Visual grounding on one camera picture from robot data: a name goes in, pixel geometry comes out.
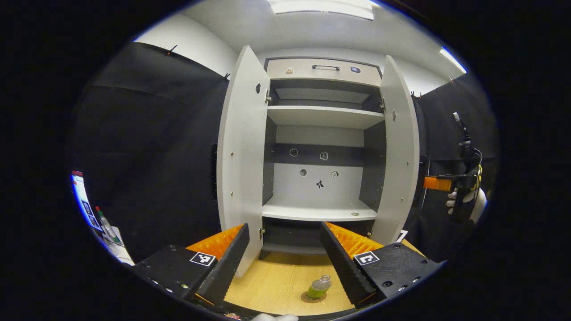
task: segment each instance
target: metal handle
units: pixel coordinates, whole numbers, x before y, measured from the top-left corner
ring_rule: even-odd
[[[311,66],[313,69],[315,69],[315,67],[330,67],[330,68],[335,68],[337,71],[339,71],[341,68],[337,67],[337,66],[330,66],[330,65],[313,65]]]

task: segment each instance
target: white shelf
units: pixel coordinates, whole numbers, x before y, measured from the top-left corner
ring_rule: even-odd
[[[270,106],[268,116],[276,125],[325,126],[363,130],[385,119],[382,113],[321,106]]]
[[[351,215],[353,212],[359,213],[359,216]],[[335,222],[376,219],[377,213],[357,198],[323,201],[314,199],[284,199],[274,195],[262,206],[262,216]]]

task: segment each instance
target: ceiling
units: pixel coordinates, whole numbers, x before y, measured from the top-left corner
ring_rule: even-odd
[[[462,72],[442,56],[443,43],[408,17],[373,6],[373,21],[321,12],[274,14],[266,0],[205,0],[181,12],[208,28],[234,51],[340,47],[391,55],[447,79]]]

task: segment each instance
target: cabinet door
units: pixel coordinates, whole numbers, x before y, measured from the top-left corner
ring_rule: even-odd
[[[216,161],[218,210],[222,230],[248,223],[250,243],[236,271],[244,275],[262,248],[262,172],[266,133],[266,90],[270,78],[245,46],[238,56],[224,98]]]
[[[380,90],[385,101],[387,157],[383,194],[371,239],[387,245],[396,241],[415,195],[419,128],[411,92],[391,56],[387,56]]]

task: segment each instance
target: small sticker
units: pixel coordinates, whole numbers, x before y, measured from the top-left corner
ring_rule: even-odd
[[[399,236],[399,239],[396,240],[396,243],[402,242],[404,237],[407,235],[407,233],[408,233],[408,231],[400,230],[400,236]]]
[[[379,258],[371,251],[355,255],[355,259],[360,265],[377,262]]]
[[[241,320],[240,316],[238,316],[234,313],[225,313],[224,316],[226,318],[230,318],[230,319],[234,319],[234,320]]]
[[[190,262],[204,266],[210,266],[210,264],[212,264],[212,261],[214,261],[214,258],[215,256],[213,255],[197,252],[192,257],[192,259],[190,259]]]

